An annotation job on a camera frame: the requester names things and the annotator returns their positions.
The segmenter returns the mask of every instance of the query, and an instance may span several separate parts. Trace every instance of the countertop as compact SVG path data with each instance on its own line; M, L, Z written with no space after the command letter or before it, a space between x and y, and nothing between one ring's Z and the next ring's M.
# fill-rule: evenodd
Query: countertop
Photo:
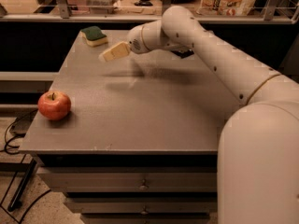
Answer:
M155 50L109 63L98 55L128 31L105 30L108 44L78 35L51 90L67 93L60 121L37 113L20 152L30 154L216 154L238 101L196 56Z

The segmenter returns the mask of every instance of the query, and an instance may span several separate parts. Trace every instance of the gray table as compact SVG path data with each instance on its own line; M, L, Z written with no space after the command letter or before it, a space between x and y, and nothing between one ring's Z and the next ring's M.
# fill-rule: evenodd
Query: gray table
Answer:
M52 84L72 100L70 114L37 113L21 152L85 223L204 224L217 210L217 149L239 108L195 55L168 51L100 63L78 37Z
M21 151L216 153L238 101L205 64L163 50L100 63L99 53L127 31L105 34L109 43L97 48L77 38L51 87L71 97L71 112L58 122L37 114Z

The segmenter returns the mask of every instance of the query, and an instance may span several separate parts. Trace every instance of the black cable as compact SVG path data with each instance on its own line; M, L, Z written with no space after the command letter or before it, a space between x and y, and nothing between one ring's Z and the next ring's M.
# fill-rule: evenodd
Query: black cable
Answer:
M17 155L17 154L19 154L20 152L18 151L18 148L20 147L20 146L12 146L12 145L10 145L10 142L11 141L13 141L13 140L15 140L15 139L18 139L18 138L22 138L22 136L13 136L12 138L10 138L7 142L6 142L6 144L5 144L5 146L4 146L4 151L7 153L7 154L9 154L9 155Z
M16 155L16 154L19 154L19 151L14 151L14 152L11 152L10 150L13 150L13 149L18 149L20 146L12 146L10 145L9 143L17 138L23 138L22 135L16 135L16 136L13 136L12 138L10 138L9 140L7 140L7 132L9 130L9 128L11 126L13 126L14 124L18 123L20 120L26 118L27 116L31 116L32 114L34 114L35 112L37 112L37 109L33 110L33 111L30 111L29 113L19 117L19 118L16 118L15 121L13 121L11 124L8 125L5 133L4 133L4 141L5 141L5 146L4 146L4 149L3 150L0 150L0 152L6 152L7 154L9 155Z
M30 204L30 206L26 209L26 211L24 212L24 214L21 216L21 219L20 219L20 221L19 221L19 224L21 224L23 221L24 221L24 219L25 219L25 217L26 217L26 215L28 214L28 212L30 211L30 209L42 198L42 197L44 197L44 196L46 196L48 193L50 193L51 192L51 190L49 189L49 190L46 190L44 193L42 193L41 195L39 195L31 204Z

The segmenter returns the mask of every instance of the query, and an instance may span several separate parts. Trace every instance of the red apple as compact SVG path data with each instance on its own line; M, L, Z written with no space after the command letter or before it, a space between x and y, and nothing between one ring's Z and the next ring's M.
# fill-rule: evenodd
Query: red apple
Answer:
M42 94L37 104L39 112L50 120L64 118L71 109L71 100L61 91L47 91Z

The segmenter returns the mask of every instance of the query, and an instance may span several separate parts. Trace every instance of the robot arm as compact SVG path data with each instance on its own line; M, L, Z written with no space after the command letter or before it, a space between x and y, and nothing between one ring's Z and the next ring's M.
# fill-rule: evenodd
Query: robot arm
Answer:
M221 134L219 223L299 223L299 85L206 31L184 7L128 40L135 53L192 49L244 105Z

